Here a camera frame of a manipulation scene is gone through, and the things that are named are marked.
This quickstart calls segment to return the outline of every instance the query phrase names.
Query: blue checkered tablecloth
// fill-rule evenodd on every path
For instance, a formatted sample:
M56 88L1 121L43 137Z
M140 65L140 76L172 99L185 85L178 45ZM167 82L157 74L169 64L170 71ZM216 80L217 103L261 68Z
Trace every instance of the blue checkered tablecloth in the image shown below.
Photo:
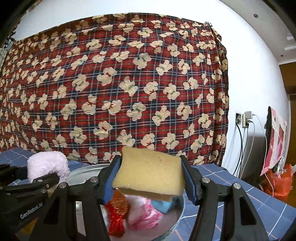
M0 164L9 163L11 166L26 166L27 159L31 155L33 155L33 153L30 151L20 148L8 150L0 153ZM78 161L69 161L69 167L71 171L85 165L87 164ZM259 213L270 240L282 238L296 217L295 208L243 182L221 167L218 167L214 164L206 164L197 166L197 168L204 177L209 177L215 183L223 185L231 185L235 182L240 183L249 195L253 205ZM14 183L12 183L12 185L25 183L28 183L28 180L16 180ZM192 203L187 199L186 194L184 194L184 197L184 214L179 225L177 226L177 229L167 237L168 241L186 241L190 237L197 216L198 207L192 205ZM222 220L223 203L219 203L213 241L220 240Z

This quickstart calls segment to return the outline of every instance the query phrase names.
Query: pink artwork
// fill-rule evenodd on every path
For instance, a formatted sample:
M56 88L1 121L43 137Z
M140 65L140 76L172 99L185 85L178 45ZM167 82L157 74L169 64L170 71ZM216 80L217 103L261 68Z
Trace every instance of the pink artwork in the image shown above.
M270 142L260 176L266 173L268 169L273 168L283 157L286 128L287 122L279 114L277 114L273 108L271 108Z

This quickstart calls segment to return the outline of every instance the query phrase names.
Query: yellow sponge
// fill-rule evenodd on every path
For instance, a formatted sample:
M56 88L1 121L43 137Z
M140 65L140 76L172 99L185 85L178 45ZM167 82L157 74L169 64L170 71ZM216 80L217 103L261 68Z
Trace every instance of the yellow sponge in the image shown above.
M122 164L112 186L123 194L169 202L184 192L181 158L124 146Z

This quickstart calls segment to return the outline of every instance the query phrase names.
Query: metal screw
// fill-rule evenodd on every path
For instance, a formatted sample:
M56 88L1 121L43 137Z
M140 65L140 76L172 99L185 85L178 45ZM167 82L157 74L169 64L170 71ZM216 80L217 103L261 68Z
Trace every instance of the metal screw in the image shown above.
M98 177L91 177L90 178L91 183L96 183L98 180L99 180Z
M211 180L210 180L208 177L203 177L203 178L202 178L202 181L203 181L204 183L209 183Z
M236 189L240 189L242 187L239 183L235 183L235 184L233 184L233 186Z
M61 183L61 184L59 185L60 188L65 188L66 186L67 186L67 183Z

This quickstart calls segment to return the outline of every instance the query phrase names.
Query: white wall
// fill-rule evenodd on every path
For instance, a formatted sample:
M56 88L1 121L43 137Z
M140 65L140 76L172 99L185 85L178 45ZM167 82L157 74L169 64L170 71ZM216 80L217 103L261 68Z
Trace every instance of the white wall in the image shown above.
M228 6L219 0L207 0L206 3L204 0L187 0L183 3L168 0L43 0L31 13L24 16L14 37L17 40L23 39L65 22L112 13L148 12L202 23L209 21L222 36L222 43L227 49L230 109L226 155L222 165L233 173L240 149L238 131L234 135L236 112L251 110L264 124L267 108L271 106L284 119L289 120L288 99L281 72L276 59L260 36ZM253 121L256 139L251 157L257 162L264 153L264 135L258 120Z

